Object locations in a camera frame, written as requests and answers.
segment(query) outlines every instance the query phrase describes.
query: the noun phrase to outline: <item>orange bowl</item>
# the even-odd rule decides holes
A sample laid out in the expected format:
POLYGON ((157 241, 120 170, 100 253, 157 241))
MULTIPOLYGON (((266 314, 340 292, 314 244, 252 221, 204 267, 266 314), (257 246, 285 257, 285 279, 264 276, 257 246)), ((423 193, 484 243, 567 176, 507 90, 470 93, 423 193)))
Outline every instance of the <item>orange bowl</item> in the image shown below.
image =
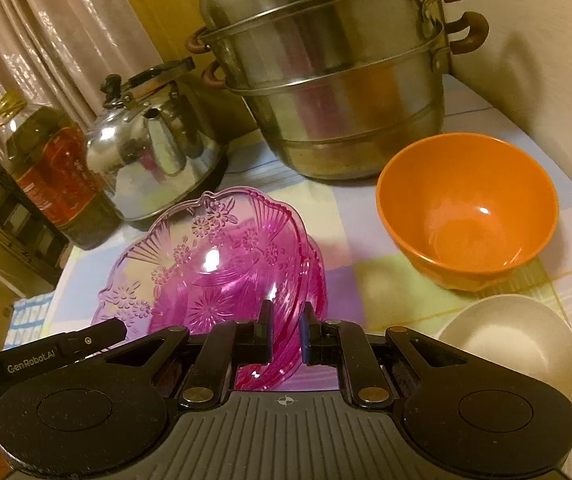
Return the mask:
POLYGON ((506 280, 546 246, 559 217, 546 171, 481 134, 441 134, 406 147, 381 172, 376 201, 413 267, 457 290, 506 280))

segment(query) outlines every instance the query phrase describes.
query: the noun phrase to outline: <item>white wall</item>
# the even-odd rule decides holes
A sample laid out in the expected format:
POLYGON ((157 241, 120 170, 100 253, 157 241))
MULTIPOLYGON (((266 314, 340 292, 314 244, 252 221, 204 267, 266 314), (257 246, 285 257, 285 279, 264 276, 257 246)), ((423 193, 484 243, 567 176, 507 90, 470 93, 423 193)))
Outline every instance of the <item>white wall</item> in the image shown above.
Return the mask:
POLYGON ((447 4, 486 16, 490 34, 455 56, 454 74, 525 130, 572 179, 572 0, 465 0, 447 4))

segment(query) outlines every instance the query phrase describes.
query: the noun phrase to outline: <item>bowl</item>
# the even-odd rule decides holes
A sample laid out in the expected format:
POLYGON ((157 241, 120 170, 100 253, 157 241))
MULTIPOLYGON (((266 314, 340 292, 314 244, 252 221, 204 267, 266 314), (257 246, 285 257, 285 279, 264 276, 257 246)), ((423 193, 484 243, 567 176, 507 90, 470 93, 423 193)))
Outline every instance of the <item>bowl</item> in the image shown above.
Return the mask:
POLYGON ((572 402, 572 330, 540 301, 485 298, 457 314, 437 339, 549 384, 572 402))
POLYGON ((502 282, 534 259, 559 216, 546 171, 481 134, 441 134, 401 150, 380 174, 376 203, 415 269, 467 291, 502 282))
POLYGON ((265 299, 274 304, 274 359, 242 368, 236 384, 244 389, 275 387, 295 371, 304 301, 323 315, 326 289, 319 248, 297 212, 233 187, 173 206, 131 244, 99 293, 93 323, 121 319, 126 341, 173 325, 207 333, 218 322, 254 319, 265 299))

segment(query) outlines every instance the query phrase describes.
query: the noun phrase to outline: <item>kettle spout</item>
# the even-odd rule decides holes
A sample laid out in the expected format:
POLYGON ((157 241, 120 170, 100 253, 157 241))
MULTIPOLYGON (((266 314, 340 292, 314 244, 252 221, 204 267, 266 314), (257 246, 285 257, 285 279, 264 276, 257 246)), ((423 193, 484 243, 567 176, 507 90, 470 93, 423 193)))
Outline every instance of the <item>kettle spout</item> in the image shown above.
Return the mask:
POLYGON ((175 176, 182 171, 186 166, 186 156, 176 144, 158 108, 149 108, 144 112, 144 127, 148 131, 159 169, 167 176, 175 176))

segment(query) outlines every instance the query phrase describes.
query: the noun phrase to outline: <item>pink plastic bowl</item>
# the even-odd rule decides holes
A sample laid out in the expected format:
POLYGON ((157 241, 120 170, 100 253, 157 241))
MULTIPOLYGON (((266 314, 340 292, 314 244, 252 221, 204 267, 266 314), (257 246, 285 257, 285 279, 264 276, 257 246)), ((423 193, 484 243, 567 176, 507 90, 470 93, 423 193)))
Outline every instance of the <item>pink plastic bowl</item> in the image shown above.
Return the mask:
POLYGON ((297 322, 304 301, 326 312, 324 266, 297 212, 256 189, 204 193, 166 211, 114 264, 93 324, 111 317, 126 341, 167 326, 206 333, 218 322, 254 319, 274 303, 273 362, 244 367, 237 388, 265 390, 301 359, 297 322))

